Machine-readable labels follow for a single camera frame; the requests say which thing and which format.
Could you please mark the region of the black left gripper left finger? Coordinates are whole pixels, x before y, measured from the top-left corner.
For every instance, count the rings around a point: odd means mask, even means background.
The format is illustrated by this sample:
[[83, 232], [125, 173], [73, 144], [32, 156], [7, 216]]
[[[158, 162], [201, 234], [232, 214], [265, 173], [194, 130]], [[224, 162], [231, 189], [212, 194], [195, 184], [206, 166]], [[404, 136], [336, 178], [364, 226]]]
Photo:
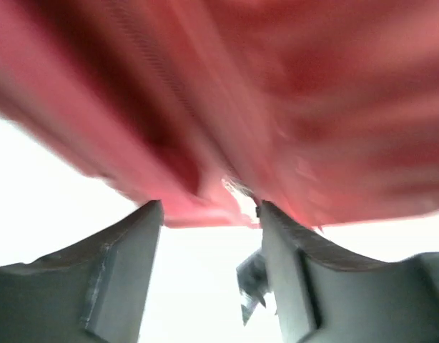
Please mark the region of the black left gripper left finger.
[[0, 267], [0, 342], [137, 342], [160, 202], [29, 264]]

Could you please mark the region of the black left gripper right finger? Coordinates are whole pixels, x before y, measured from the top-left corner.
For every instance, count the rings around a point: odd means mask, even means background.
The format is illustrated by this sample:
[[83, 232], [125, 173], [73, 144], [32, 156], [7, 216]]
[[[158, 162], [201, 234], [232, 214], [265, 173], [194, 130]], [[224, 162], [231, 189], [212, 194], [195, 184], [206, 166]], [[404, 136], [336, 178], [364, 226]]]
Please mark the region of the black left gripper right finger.
[[284, 342], [439, 342], [439, 252], [382, 262], [259, 210]]

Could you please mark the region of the red hard-shell suitcase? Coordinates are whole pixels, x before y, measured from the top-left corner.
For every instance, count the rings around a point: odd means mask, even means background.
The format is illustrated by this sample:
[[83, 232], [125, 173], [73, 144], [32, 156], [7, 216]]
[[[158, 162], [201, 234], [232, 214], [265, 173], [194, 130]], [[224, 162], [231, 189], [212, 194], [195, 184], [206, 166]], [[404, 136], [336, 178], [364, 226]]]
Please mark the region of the red hard-shell suitcase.
[[0, 1], [0, 112], [170, 227], [439, 210], [439, 1]]

